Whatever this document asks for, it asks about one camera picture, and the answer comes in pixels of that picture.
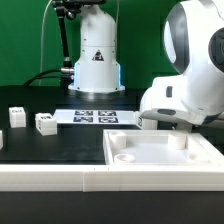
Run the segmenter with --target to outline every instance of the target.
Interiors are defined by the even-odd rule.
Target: green background
[[[49,0],[11,0],[1,3],[0,85],[22,85],[40,72],[41,25]],[[126,88],[148,88],[154,77],[176,74],[162,45],[164,21],[177,0],[120,0],[117,61]],[[101,8],[116,17],[117,0]],[[70,55],[79,58],[80,21],[66,21]],[[62,66],[56,14],[47,14],[43,70]],[[58,85],[44,80],[41,85]]]

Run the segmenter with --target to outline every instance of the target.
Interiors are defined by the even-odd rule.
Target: white cube
[[[10,107],[9,121],[12,128],[26,127],[26,113],[23,107]]]
[[[36,114],[36,128],[43,135],[57,134],[57,121],[49,113]]]
[[[144,119],[141,117],[140,112],[136,111],[134,113],[136,125],[141,130],[157,130],[158,121]]]
[[[0,149],[3,147],[3,136],[2,136],[2,131],[0,131]]]

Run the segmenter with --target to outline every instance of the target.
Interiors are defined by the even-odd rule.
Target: warning triangle label
[[[100,50],[98,50],[94,55],[93,61],[104,61],[103,55],[101,54]]]

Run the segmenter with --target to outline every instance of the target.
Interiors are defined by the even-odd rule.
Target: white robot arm
[[[224,1],[191,0],[171,10],[164,47],[178,76],[144,94],[142,118],[205,125],[224,111]]]
[[[81,54],[70,91],[90,97],[124,91],[116,61],[116,24],[98,5],[81,8]]]

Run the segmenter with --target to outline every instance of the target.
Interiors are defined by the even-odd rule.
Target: black table
[[[53,114],[56,108],[136,111],[143,93],[128,90],[121,98],[87,101],[57,87],[0,87],[0,130],[4,132],[0,163],[105,164],[103,129],[137,127],[60,125],[57,136],[42,137],[35,129],[35,114]],[[10,128],[8,108],[15,106],[24,107],[26,128]],[[170,129],[171,124],[159,127]],[[222,130],[196,128],[194,132],[223,152]],[[218,224],[224,222],[223,206],[224,192],[1,192],[0,223]]]

